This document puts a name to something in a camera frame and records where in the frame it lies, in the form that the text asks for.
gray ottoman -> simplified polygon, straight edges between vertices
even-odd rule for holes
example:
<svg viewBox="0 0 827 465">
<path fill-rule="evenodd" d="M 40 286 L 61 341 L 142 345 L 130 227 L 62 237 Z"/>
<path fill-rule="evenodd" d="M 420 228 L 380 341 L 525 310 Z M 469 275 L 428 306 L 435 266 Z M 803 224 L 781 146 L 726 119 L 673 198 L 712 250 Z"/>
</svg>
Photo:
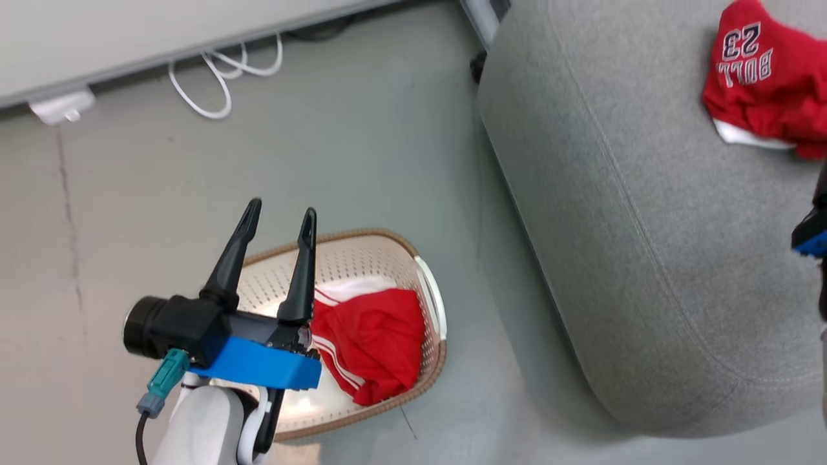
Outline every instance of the gray ottoman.
<svg viewBox="0 0 827 465">
<path fill-rule="evenodd" d="M 524 0 L 480 113 L 586 378 L 648 434 L 728 434 L 820 403 L 818 166 L 724 144 L 701 102 L 727 0 Z M 827 36 L 827 2 L 767 0 Z"/>
</svg>

basket rim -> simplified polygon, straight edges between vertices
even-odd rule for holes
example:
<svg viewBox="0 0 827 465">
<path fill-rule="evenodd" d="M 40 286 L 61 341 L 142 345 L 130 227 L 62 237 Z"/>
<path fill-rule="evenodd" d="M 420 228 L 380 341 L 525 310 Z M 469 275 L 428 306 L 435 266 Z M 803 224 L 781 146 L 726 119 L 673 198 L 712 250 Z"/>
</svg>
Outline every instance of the basket rim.
<svg viewBox="0 0 827 465">
<path fill-rule="evenodd" d="M 402 248 L 407 251 L 411 258 L 416 258 L 419 256 L 416 248 L 408 242 L 407 239 L 400 236 L 396 232 L 383 229 L 383 228 L 363 228 L 363 229 L 352 229 L 349 231 L 342 231 L 342 232 L 334 232 L 329 234 L 320 234 L 316 237 L 316 243 L 325 243 L 325 242 L 335 242 L 341 241 L 343 239 L 350 239 L 353 237 L 366 237 L 366 236 L 382 236 L 387 237 L 388 239 L 397 242 Z M 292 252 L 299 248 L 298 243 L 293 244 L 286 244 L 281 247 L 275 247 L 263 252 L 259 252 L 247 257 L 244 260 L 244 266 L 249 266 L 254 263 L 258 263 L 259 261 L 267 260 L 268 258 L 272 258 L 274 256 L 282 255 L 285 253 Z M 437 365 L 434 367 L 433 371 L 425 378 L 418 387 L 414 387 L 410 391 L 403 393 L 402 395 L 398 395 L 396 397 L 392 397 L 384 402 L 380 402 L 376 405 L 371 405 L 366 407 L 363 410 L 360 410 L 355 415 L 350 415 L 345 418 L 335 419 L 333 421 L 324 423 L 324 424 L 317 424 L 314 426 L 309 426 L 307 428 L 302 429 L 295 429 L 293 431 L 283 431 L 281 433 L 276 433 L 275 437 L 273 438 L 273 442 L 279 441 L 286 441 L 290 439 L 299 439 L 304 438 L 306 436 L 311 436 L 314 434 L 326 433 L 327 431 L 333 431 L 334 429 L 343 428 L 350 424 L 357 423 L 364 419 L 368 419 L 372 416 L 376 416 L 381 413 L 385 413 L 386 411 L 395 409 L 396 407 L 400 407 L 403 404 L 410 402 L 413 399 L 421 396 L 425 391 L 433 386 L 433 383 L 437 381 L 437 378 L 442 373 L 442 369 L 445 366 L 445 361 L 447 359 L 447 341 L 443 339 L 439 342 L 439 353 L 437 355 Z"/>
</svg>

teal connector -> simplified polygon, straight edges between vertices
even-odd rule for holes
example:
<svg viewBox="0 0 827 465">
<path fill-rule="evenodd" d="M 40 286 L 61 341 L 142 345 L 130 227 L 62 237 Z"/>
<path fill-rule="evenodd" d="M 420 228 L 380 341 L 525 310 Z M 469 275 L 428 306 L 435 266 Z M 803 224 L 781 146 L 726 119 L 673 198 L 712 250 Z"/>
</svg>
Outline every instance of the teal connector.
<svg viewBox="0 0 827 465">
<path fill-rule="evenodd" d="M 188 369 L 189 356 L 187 353 L 177 348 L 170 349 L 160 363 L 155 375 L 146 385 L 149 392 L 144 394 L 141 401 L 138 402 L 138 411 L 147 414 L 152 419 L 157 418 L 164 408 L 166 397 L 181 382 L 181 378 L 184 377 Z"/>
</svg>

printed number 23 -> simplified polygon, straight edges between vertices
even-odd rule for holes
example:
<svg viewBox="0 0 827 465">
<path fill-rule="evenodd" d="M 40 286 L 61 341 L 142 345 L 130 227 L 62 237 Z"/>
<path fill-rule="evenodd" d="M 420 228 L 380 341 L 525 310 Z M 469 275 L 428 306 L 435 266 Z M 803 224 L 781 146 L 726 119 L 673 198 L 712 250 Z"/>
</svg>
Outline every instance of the printed number 23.
<svg viewBox="0 0 827 465">
<path fill-rule="evenodd" d="M 724 37 L 724 61 L 732 61 L 740 56 L 753 56 L 758 52 L 758 36 L 761 35 L 761 22 L 744 26 L 741 30 L 730 31 Z"/>
</svg>

black caster wheel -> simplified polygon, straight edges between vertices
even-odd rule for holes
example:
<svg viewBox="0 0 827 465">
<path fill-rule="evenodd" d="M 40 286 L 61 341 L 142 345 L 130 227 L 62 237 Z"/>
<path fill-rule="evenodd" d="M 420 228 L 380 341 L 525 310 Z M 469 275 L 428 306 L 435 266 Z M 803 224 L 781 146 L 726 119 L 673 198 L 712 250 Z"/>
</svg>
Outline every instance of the black caster wheel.
<svg viewBox="0 0 827 465">
<path fill-rule="evenodd" d="M 471 78 L 474 79 L 474 82 L 477 84 L 480 83 L 480 78 L 482 78 L 482 68 L 485 66 L 485 59 L 488 58 L 488 52 L 483 50 L 480 53 L 476 54 L 473 60 L 471 60 L 471 64 L 469 67 L 471 68 Z"/>
</svg>

